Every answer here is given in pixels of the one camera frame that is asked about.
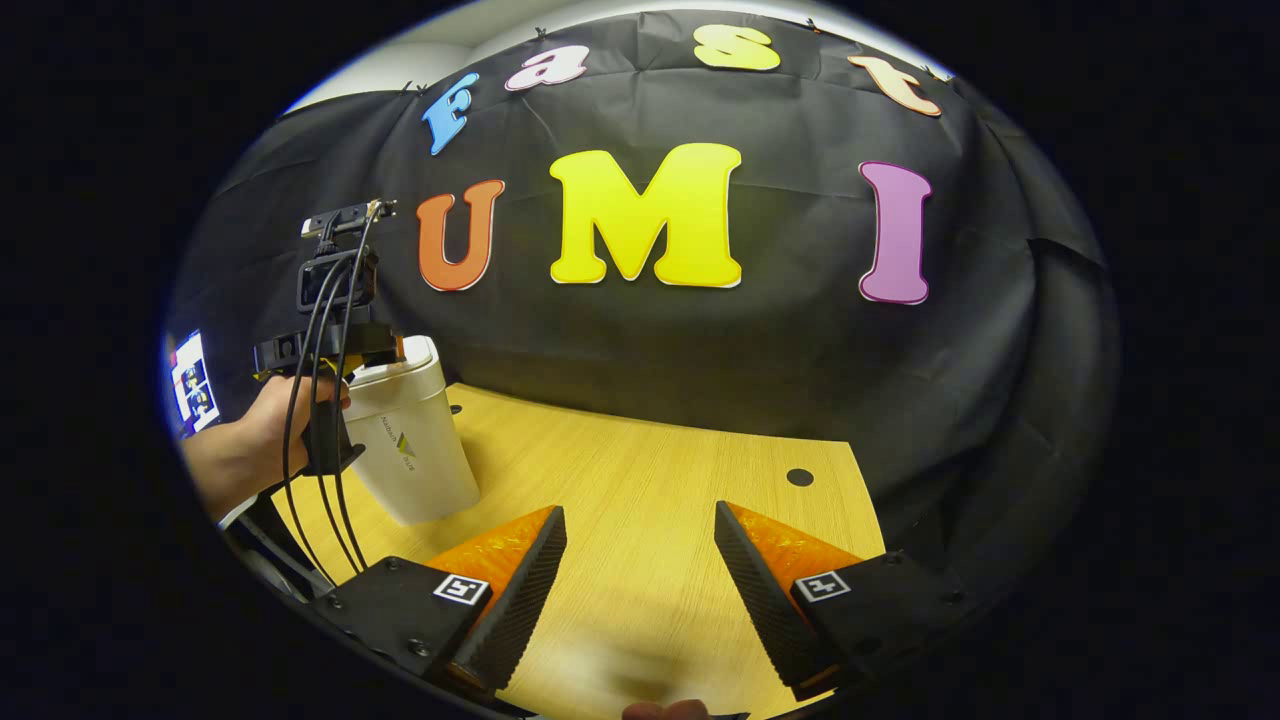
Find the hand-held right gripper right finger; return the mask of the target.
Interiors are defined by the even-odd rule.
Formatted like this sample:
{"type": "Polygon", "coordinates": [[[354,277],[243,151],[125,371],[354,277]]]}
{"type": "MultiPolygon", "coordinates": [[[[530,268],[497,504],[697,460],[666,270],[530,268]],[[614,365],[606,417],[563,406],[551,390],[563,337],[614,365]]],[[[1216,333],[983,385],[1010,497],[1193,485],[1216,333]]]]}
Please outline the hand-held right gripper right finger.
{"type": "Polygon", "coordinates": [[[861,559],[727,501],[716,505],[714,539],[765,656],[797,701],[896,673],[968,615],[964,588],[905,552],[861,559]]]}

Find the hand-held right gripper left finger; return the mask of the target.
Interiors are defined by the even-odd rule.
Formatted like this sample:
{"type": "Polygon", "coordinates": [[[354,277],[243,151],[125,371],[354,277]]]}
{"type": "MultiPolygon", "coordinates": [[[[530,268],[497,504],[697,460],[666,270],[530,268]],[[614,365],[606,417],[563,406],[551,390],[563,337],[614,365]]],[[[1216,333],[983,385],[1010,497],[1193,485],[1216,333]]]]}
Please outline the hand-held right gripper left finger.
{"type": "Polygon", "coordinates": [[[463,697],[503,691],[525,655],[567,547],[552,505],[428,562],[388,556],[314,601],[346,639],[463,697]]]}

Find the white desktop garbage bin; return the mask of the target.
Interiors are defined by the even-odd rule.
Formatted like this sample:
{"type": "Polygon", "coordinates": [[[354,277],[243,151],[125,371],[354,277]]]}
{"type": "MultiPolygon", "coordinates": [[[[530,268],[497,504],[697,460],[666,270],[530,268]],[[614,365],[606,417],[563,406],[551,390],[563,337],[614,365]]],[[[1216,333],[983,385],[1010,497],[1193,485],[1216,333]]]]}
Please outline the white desktop garbage bin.
{"type": "Polygon", "coordinates": [[[471,509],[481,492],[435,343],[410,336],[402,350],[398,363],[356,370],[344,419],[352,442],[364,446],[355,473],[394,521],[416,527],[471,509]]]}

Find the wooden desktop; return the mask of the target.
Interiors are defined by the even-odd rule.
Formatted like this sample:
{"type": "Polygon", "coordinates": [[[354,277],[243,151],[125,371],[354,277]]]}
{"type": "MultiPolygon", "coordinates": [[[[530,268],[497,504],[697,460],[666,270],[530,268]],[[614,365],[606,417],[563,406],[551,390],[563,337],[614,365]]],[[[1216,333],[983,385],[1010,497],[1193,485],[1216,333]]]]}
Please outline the wooden desktop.
{"type": "Polygon", "coordinates": [[[567,548],[503,701],[553,720],[620,720],[636,701],[701,700],[764,720],[799,707],[714,541],[716,503],[782,521],[860,559],[884,552],[845,442],[677,427],[536,404],[461,383],[454,427],[479,502],[401,527],[344,478],[367,560],[426,562],[552,505],[567,548]]]}

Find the computer monitor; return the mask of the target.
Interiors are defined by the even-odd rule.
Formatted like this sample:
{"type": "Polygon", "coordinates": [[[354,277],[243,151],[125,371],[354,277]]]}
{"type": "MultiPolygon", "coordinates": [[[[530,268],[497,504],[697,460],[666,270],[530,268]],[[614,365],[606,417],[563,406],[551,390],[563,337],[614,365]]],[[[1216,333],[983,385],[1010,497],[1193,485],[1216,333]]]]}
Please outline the computer monitor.
{"type": "Polygon", "coordinates": [[[207,370],[202,333],[166,337],[163,359],[166,413],[174,437],[186,439],[219,424],[221,410],[207,370]]]}

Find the black backdrop cloth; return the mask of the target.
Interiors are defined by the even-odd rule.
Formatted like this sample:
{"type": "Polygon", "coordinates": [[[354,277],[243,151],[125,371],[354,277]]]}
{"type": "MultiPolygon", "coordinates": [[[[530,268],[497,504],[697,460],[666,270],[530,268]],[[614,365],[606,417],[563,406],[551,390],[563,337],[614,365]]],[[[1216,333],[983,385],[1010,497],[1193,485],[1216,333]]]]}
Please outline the black backdrop cloth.
{"type": "Polygon", "coordinates": [[[969,587],[1075,512],[1120,364],[1100,241],[991,100],[876,44],[663,9],[553,29],[425,90],[288,111],[195,227],[165,328],[223,407],[306,323],[303,222],[383,196],[375,316],[466,384],[836,441],[887,541],[969,587]]]}

